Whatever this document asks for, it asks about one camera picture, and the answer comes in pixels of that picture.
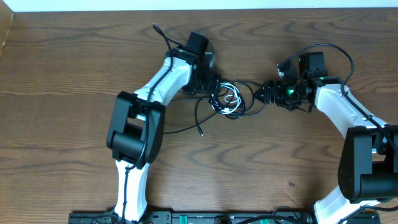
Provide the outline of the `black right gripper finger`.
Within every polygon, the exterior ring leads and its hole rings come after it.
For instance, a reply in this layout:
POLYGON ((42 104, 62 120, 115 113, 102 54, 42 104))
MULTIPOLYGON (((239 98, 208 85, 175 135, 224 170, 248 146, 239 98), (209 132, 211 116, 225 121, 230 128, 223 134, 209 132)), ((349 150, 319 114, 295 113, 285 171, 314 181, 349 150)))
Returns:
POLYGON ((268 105, 271 102, 271 96, 269 93, 255 92, 254 97, 265 105, 268 105))
POLYGON ((270 90, 271 90, 271 81, 269 80, 264 82, 256 91, 256 93, 270 93, 270 90))

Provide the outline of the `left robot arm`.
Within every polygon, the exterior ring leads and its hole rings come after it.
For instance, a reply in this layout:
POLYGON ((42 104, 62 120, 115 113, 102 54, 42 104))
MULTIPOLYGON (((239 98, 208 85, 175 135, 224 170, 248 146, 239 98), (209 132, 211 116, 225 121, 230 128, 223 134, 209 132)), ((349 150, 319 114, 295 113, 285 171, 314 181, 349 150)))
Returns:
POLYGON ((185 44, 165 53, 159 71, 140 89, 116 97, 106 145, 118 169, 118 200, 113 223, 138 223, 147 209, 149 166, 164 136, 165 112, 175 95, 217 94, 220 76, 211 71, 215 54, 210 41, 192 32, 185 44))

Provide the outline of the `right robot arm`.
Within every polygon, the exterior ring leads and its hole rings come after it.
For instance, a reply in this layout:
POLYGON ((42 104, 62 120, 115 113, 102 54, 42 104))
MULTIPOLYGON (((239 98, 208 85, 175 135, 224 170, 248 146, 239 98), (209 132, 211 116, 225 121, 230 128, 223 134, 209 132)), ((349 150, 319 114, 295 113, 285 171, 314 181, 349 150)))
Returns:
POLYGON ((306 103, 324 113, 345 139, 338 166, 338 186, 313 204, 315 223, 346 223, 365 209, 397 197, 397 126, 374 116, 340 77, 332 77, 323 52, 298 56, 278 65, 280 80, 264 82, 255 99, 289 111, 306 103))

